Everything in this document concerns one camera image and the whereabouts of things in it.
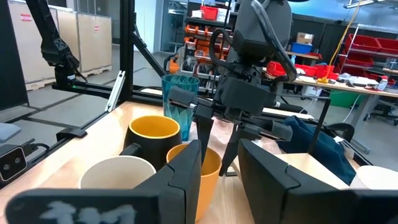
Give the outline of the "pink cloth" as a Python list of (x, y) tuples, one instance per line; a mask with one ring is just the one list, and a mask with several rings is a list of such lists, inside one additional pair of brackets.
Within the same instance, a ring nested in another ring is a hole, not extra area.
[[(210, 147), (211, 149), (216, 151), (221, 157), (223, 157), (232, 132), (232, 123), (226, 123), (224, 121), (213, 118), (213, 125), (208, 141), (208, 147)], [(269, 138), (263, 137), (252, 142), (263, 148), (264, 150), (270, 152), (271, 154), (283, 154), (277, 143)]]

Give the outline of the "blue storage bin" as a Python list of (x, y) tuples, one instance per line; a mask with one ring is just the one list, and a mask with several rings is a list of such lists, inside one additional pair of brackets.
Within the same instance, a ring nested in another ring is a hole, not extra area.
[(291, 52), (298, 54), (308, 54), (312, 51), (312, 44), (291, 43)]

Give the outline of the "white mug with handle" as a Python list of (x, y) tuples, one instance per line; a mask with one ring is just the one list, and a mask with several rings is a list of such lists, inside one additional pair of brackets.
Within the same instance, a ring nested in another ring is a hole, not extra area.
[(350, 186), (352, 189), (398, 190), (398, 172), (379, 166), (361, 166)]

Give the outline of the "green bin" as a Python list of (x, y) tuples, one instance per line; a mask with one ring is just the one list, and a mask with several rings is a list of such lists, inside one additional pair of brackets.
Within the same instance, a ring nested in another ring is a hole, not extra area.
[(366, 95), (350, 91), (332, 90), (330, 93), (332, 106), (349, 108), (349, 109), (351, 109), (353, 105), (354, 108), (357, 108), (365, 99), (365, 97)]

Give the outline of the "navy blue cloth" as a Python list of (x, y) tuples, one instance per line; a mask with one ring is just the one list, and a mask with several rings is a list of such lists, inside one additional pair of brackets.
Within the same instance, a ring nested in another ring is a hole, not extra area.
[[(292, 128), (293, 135), (290, 141), (279, 141), (278, 146), (289, 154), (308, 152), (315, 128), (307, 125), (296, 116), (286, 118), (283, 124)], [(332, 137), (320, 132), (312, 156), (344, 183), (351, 184), (356, 171), (345, 157), (343, 146)]]

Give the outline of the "beige handleless cup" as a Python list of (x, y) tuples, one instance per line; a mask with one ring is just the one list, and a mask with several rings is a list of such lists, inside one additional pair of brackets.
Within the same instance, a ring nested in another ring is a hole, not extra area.
[(115, 156), (97, 162), (81, 177), (80, 189), (133, 189), (156, 173), (154, 166), (136, 156)]

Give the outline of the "red storage bin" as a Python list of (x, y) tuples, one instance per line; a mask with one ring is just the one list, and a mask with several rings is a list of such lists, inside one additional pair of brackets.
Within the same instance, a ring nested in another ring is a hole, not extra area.
[(200, 6), (203, 11), (203, 18), (209, 21), (217, 20), (218, 8), (212, 6)]

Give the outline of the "cluttered work table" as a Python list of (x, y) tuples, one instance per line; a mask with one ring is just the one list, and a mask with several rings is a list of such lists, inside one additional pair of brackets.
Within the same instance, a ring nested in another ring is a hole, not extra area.
[(345, 83), (339, 83), (339, 82), (336, 82), (334, 84), (320, 83), (320, 82), (317, 82), (312, 77), (306, 77), (306, 76), (297, 77), (296, 80), (294, 80), (292, 82), (280, 81), (279, 83), (276, 84), (276, 86), (277, 86), (276, 90), (277, 90), (278, 94), (281, 94), (281, 91), (284, 87), (283, 84), (312, 86), (312, 87), (322, 88), (322, 89), (326, 89), (326, 90), (347, 91), (347, 92), (357, 93), (359, 95), (364, 95), (363, 101), (359, 105), (353, 119), (350, 122), (350, 125), (352, 125), (352, 127), (354, 127), (354, 129), (355, 129), (355, 132), (353, 135), (353, 142), (357, 145), (361, 144), (359, 141), (357, 141), (356, 138), (359, 136), (360, 130), (362, 130), (365, 126), (365, 122), (363, 121), (363, 119), (367, 114), (371, 114), (371, 110), (379, 102), (379, 97), (386, 96), (386, 97), (398, 99), (398, 93), (388, 93), (385, 91), (376, 91), (376, 90), (371, 90), (370, 88), (365, 88), (365, 87), (360, 87), (360, 86), (350, 87)]

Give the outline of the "black mug yellow inside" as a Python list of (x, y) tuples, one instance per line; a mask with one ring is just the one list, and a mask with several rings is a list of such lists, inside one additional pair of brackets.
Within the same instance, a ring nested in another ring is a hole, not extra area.
[(175, 120), (166, 116), (141, 116), (129, 123), (120, 155), (140, 157), (160, 170), (170, 149), (181, 143), (180, 125)]

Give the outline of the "teal faceted plastic tumbler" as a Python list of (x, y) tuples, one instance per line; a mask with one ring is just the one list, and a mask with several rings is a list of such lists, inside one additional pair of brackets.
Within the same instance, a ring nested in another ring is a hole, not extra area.
[(162, 77), (162, 99), (164, 116), (172, 118), (180, 125), (182, 141), (188, 141), (193, 119), (193, 110), (180, 105), (175, 106), (170, 100), (177, 103), (188, 96), (198, 94), (200, 80), (187, 75), (165, 75)]

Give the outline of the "storage rack orange bins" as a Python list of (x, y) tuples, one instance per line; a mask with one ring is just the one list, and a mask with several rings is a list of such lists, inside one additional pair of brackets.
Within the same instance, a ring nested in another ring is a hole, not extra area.
[[(183, 24), (184, 39), (179, 72), (200, 80), (201, 95), (211, 96), (216, 92), (220, 73), (210, 58), (210, 39), (218, 28), (224, 28), (229, 35), (233, 35), (237, 16), (236, 1), (188, 0), (187, 16)], [(217, 20), (204, 19), (200, 6), (217, 7)]]

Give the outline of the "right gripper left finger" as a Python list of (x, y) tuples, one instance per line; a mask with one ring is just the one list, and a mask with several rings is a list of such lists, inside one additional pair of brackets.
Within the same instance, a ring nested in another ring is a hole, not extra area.
[(6, 206), (8, 224), (194, 224), (201, 142), (193, 140), (131, 190), (32, 189)]

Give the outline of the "small orange cup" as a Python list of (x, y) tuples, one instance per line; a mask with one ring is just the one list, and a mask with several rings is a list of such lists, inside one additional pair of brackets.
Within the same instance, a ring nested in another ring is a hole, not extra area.
[(166, 161), (175, 172), (169, 185), (184, 192), (185, 224), (194, 224), (213, 199), (221, 157), (209, 147), (202, 151), (199, 140), (194, 140), (171, 148)]

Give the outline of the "cardboard box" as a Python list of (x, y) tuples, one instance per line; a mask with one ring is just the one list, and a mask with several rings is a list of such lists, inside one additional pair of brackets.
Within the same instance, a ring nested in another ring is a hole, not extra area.
[(313, 34), (308, 34), (308, 33), (304, 33), (304, 32), (298, 32), (297, 33), (297, 38), (296, 38), (296, 43), (312, 45), (313, 38), (314, 38)]

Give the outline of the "black clamp bracket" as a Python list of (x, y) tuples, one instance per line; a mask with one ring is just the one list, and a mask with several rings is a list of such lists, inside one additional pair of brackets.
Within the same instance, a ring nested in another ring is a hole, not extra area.
[(62, 139), (83, 138), (87, 132), (80, 128), (65, 128), (56, 134), (57, 141)]

